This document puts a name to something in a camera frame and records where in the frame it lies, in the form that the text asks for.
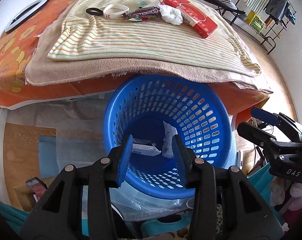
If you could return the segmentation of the right white gloved hand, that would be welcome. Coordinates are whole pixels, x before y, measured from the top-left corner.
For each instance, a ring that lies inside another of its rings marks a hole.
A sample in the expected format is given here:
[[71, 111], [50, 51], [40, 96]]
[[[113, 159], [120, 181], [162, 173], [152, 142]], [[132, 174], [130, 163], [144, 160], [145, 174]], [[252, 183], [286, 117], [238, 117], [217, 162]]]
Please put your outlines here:
[[302, 184], [283, 178], [274, 177], [269, 185], [270, 188], [270, 205], [275, 207], [285, 201], [286, 193], [289, 193], [290, 200], [286, 207], [290, 211], [302, 209]]

